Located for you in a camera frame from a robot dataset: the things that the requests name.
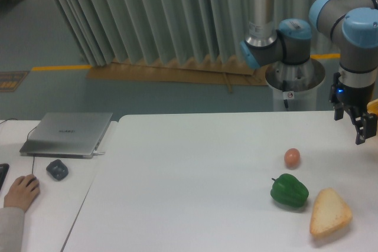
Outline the person's hand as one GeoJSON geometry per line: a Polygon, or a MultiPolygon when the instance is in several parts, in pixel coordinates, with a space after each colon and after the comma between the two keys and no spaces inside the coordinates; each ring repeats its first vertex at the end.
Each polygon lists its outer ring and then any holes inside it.
{"type": "Polygon", "coordinates": [[[19,208],[27,212],[34,200],[39,196],[40,190],[36,192],[27,192],[27,182],[36,177],[34,174],[18,177],[11,185],[8,193],[4,198],[4,208],[19,208]]]}

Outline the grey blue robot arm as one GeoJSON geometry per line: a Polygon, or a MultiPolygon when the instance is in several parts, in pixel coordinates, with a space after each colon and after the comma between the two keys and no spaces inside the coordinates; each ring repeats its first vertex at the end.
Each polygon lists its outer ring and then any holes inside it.
{"type": "Polygon", "coordinates": [[[311,31],[316,29],[340,50],[329,100],[335,120],[349,115],[356,144],[376,135],[377,115],[368,112],[377,79],[377,0],[316,0],[308,20],[285,19],[273,26],[273,0],[248,0],[248,29],[240,43],[252,69],[270,65],[268,84],[281,92],[283,104],[317,87],[325,71],[310,57],[311,31]]]}

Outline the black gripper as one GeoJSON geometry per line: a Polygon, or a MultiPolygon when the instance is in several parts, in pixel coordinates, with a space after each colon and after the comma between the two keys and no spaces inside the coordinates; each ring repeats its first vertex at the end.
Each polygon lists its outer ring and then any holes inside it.
{"type": "Polygon", "coordinates": [[[351,87],[341,82],[341,73],[333,75],[330,90],[330,103],[334,106],[334,120],[341,120],[348,113],[356,129],[356,145],[376,136],[377,115],[367,111],[372,98],[374,83],[366,87],[351,87]]]}

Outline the grey sleeved forearm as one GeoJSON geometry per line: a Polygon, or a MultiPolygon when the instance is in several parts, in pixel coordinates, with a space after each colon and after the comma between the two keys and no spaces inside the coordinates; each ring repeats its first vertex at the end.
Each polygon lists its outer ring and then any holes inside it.
{"type": "Polygon", "coordinates": [[[1,208],[1,251],[22,250],[24,217],[20,208],[1,208]]]}

